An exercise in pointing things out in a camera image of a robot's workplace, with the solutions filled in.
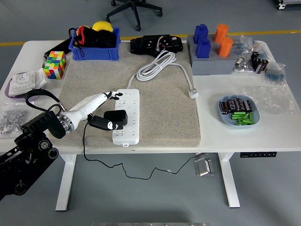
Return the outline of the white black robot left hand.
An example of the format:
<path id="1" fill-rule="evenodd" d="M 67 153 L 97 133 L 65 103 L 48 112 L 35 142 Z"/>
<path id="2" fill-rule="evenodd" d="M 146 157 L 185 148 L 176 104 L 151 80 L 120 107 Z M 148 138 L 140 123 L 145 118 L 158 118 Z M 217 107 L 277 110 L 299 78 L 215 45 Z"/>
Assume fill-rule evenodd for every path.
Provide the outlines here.
<path id="1" fill-rule="evenodd" d="M 122 96 L 122 93 L 110 91 L 86 97 L 77 103 L 71 110 L 60 113 L 58 119 L 67 133 L 73 132 L 78 127 L 79 122 L 85 120 L 88 120 L 90 126 L 102 130 L 123 129 L 123 126 L 111 122 L 108 119 L 92 116 L 92 113 L 106 100 L 118 100 L 120 96 Z"/>

